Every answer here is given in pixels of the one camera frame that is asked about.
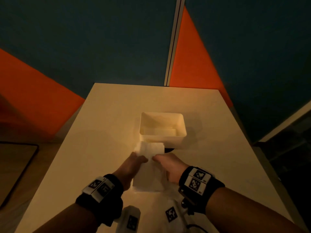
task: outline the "white cloth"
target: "white cloth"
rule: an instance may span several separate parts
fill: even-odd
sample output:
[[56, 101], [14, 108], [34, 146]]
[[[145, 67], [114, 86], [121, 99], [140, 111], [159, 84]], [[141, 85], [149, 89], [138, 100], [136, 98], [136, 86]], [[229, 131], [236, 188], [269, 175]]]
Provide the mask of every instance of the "white cloth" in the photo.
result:
[[164, 154], [163, 143], [148, 143], [140, 141], [134, 152], [144, 155], [147, 163], [143, 163], [133, 180], [134, 191], [159, 192], [164, 190], [163, 182], [166, 180], [165, 171], [160, 164], [151, 158], [156, 154]]

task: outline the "wire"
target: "wire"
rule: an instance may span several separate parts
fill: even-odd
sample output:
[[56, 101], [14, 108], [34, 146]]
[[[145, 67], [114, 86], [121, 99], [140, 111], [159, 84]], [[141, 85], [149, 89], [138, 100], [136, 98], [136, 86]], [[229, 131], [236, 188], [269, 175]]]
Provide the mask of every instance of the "wire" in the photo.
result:
[[202, 227], [196, 225], [196, 224], [189, 224], [189, 225], [186, 225], [187, 229], [189, 229], [190, 227], [197, 227], [199, 229], [201, 229], [202, 231], [204, 231], [205, 233], [208, 233], [208, 231], [204, 230]]

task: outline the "storage box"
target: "storage box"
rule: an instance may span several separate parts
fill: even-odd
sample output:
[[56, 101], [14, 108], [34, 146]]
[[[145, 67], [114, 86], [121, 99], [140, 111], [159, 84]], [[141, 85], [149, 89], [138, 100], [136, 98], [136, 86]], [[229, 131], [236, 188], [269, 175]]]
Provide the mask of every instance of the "storage box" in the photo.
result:
[[178, 148], [186, 135], [182, 114], [155, 112], [142, 112], [141, 114], [140, 141], [163, 142], [166, 148]]

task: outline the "forearm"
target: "forearm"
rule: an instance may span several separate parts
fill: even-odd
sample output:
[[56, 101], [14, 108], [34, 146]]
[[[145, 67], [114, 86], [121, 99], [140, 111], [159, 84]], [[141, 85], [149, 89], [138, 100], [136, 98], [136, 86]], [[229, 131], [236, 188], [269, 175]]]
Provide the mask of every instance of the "forearm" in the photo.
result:
[[98, 223], [91, 211], [77, 204], [72, 204], [39, 227], [34, 233], [92, 233], [97, 231], [97, 225]]
[[218, 188], [206, 216], [220, 232], [303, 232], [277, 212], [228, 188]]

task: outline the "black wrist strap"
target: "black wrist strap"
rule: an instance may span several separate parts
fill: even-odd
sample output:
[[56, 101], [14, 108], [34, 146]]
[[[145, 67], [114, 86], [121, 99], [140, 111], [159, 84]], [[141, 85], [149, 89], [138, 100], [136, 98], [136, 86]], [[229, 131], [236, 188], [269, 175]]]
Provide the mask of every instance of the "black wrist strap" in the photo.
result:
[[119, 179], [112, 174], [107, 174], [104, 177], [109, 179], [114, 184], [114, 187], [104, 196], [100, 203], [91, 195], [82, 193], [76, 199], [76, 204], [91, 211], [96, 218], [98, 226], [103, 223], [110, 227], [113, 220], [121, 216], [123, 209], [123, 201], [121, 199], [123, 185]]
[[179, 192], [190, 204], [191, 211], [205, 214], [205, 208], [212, 194], [225, 185], [207, 171], [190, 166], [179, 180]]

